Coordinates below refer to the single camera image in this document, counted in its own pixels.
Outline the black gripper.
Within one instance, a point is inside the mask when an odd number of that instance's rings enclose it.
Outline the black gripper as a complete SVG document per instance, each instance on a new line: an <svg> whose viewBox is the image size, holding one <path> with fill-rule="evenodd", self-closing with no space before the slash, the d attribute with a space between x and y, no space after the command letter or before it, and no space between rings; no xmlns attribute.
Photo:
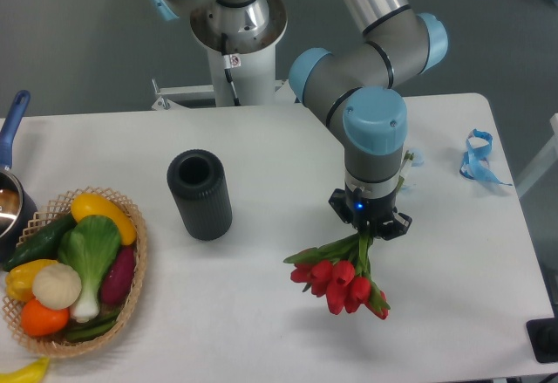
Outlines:
<svg viewBox="0 0 558 383"><path fill-rule="evenodd" d="M398 212L396 195L395 188L381 197L361 188L336 188L328 203L343 223L358 231L370 229L380 239L395 239L405 235L412 225L410 216Z"/></svg>

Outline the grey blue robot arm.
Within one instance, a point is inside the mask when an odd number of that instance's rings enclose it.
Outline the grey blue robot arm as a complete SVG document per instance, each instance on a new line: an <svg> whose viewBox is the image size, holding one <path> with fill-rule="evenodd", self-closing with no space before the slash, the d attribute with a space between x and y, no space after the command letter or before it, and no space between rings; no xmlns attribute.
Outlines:
<svg viewBox="0 0 558 383"><path fill-rule="evenodd" d="M167 20L185 18L206 49L217 106L268 104L276 91L276 44L287 28L282 0L152 0ZM302 53L289 86L344 148L344 187L330 205L373 237L404 235L411 218L397 210L396 186L407 110L396 86L446 55L444 25L407 0L344 0L363 43L337 56Z"/></svg>

